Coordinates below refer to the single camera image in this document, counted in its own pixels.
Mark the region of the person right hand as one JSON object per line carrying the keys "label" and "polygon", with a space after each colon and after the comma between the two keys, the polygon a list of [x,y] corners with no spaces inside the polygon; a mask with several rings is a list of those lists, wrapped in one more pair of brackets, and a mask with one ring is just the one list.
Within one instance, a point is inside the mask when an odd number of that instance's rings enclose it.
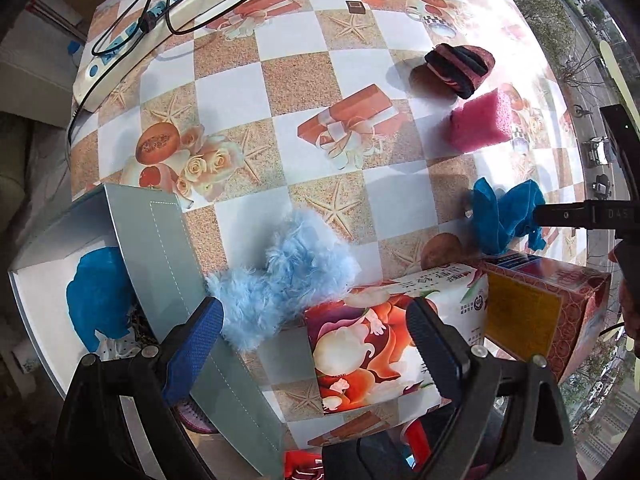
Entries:
{"label": "person right hand", "polygon": [[608,253],[608,260],[617,263],[622,271],[622,280],[618,288],[618,300],[620,300],[620,307],[622,308],[626,335],[632,340],[632,350],[634,350],[636,358],[639,359],[639,301],[634,298],[634,294],[628,287],[627,278],[631,277],[631,272],[626,270],[620,263],[620,248],[622,246],[623,243],[618,243]]}

